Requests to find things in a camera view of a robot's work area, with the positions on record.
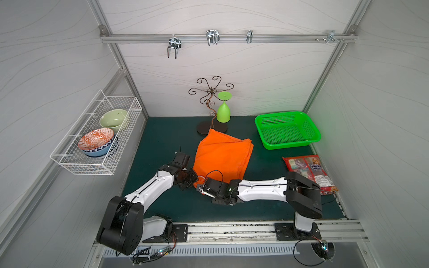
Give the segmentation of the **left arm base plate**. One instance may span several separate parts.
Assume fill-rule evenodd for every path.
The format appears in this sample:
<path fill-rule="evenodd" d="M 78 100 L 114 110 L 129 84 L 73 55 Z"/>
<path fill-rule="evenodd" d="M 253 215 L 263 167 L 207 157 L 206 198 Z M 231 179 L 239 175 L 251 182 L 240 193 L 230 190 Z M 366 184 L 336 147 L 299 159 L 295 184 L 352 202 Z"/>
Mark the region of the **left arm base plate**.
<path fill-rule="evenodd" d="M 154 236 L 143 240 L 142 243 L 175 243 L 187 242 L 188 225 L 187 224 L 167 224 L 164 232 L 160 236 Z"/>

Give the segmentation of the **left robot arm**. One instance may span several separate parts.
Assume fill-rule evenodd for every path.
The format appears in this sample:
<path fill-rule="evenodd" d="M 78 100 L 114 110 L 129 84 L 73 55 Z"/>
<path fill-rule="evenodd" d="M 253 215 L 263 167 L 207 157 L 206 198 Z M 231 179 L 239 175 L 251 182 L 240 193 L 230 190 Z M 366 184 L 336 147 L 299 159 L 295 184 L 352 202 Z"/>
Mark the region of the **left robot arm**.
<path fill-rule="evenodd" d="M 198 176 L 188 168 L 190 156 L 176 153 L 172 162 L 160 167 L 144 185 L 125 197 L 115 196 L 107 205 L 96 241 L 118 253 L 130 255 L 140 242 L 164 234 L 168 220 L 152 216 L 147 209 L 167 190 L 177 185 L 188 189 Z"/>

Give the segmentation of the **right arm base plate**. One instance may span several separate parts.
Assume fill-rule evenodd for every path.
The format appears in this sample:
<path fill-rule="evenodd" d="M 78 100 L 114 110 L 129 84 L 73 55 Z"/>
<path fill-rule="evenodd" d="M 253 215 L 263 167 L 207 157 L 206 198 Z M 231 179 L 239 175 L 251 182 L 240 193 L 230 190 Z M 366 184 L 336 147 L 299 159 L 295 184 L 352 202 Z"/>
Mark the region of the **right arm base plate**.
<path fill-rule="evenodd" d="M 278 241 L 322 240 L 318 225 L 314 222 L 310 232 L 298 230 L 294 223 L 275 223 L 275 234 Z"/>

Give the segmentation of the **orange shorts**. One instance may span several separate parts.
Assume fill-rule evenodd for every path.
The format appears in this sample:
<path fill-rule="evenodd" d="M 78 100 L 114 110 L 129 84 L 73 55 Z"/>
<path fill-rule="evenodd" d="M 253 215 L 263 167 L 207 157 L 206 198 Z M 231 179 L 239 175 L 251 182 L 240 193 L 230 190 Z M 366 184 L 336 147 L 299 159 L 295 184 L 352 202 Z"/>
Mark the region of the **orange shorts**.
<path fill-rule="evenodd" d="M 243 179 L 254 145 L 250 139 L 240 140 L 211 129 L 199 144 L 193 170 L 198 175 L 194 187 L 211 178 L 229 183 Z"/>

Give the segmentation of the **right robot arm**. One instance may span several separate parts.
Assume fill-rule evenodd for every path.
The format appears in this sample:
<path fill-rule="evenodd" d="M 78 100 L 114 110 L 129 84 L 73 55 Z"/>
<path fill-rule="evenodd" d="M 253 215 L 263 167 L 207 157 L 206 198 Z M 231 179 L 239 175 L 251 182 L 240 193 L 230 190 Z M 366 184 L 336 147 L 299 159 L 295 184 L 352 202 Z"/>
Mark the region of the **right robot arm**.
<path fill-rule="evenodd" d="M 196 190 L 223 205 L 251 201 L 279 201 L 295 210 L 294 230 L 311 233 L 314 220 L 322 218 L 321 187 L 296 172 L 273 180 L 231 180 L 229 183 L 206 178 Z"/>

